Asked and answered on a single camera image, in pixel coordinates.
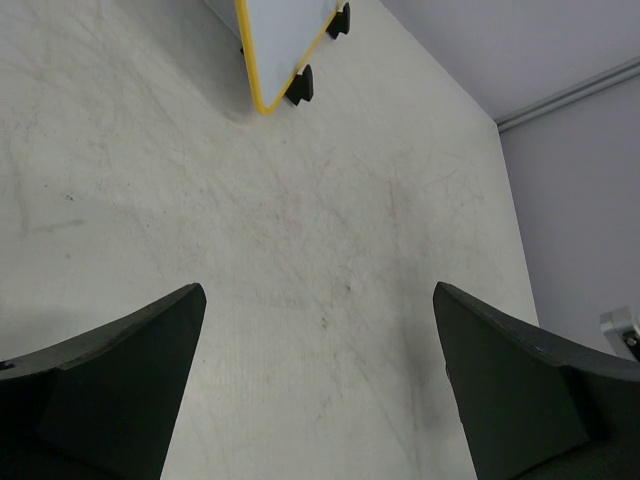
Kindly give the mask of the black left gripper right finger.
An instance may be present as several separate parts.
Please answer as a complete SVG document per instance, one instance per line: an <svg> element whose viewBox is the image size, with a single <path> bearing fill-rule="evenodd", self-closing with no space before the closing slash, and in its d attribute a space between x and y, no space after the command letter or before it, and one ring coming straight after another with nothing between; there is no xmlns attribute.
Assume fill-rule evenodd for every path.
<svg viewBox="0 0 640 480"><path fill-rule="evenodd" d="M638 362L545 331L444 282L433 305L478 478L638 478Z"/></svg>

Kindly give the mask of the yellow framed whiteboard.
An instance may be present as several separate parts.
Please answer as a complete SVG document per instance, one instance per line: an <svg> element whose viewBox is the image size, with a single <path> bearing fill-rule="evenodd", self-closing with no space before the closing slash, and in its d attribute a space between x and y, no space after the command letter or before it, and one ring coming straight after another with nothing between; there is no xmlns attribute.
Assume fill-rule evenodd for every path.
<svg viewBox="0 0 640 480"><path fill-rule="evenodd" d="M271 114L347 1L237 1L242 53L256 110Z"/></svg>

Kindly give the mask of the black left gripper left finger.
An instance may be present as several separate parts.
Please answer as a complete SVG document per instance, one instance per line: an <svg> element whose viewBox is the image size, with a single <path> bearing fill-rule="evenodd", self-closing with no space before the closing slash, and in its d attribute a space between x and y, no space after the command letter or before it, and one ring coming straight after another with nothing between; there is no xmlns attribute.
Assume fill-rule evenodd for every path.
<svg viewBox="0 0 640 480"><path fill-rule="evenodd" d="M1 363L4 479L158 479L206 309L198 283Z"/></svg>

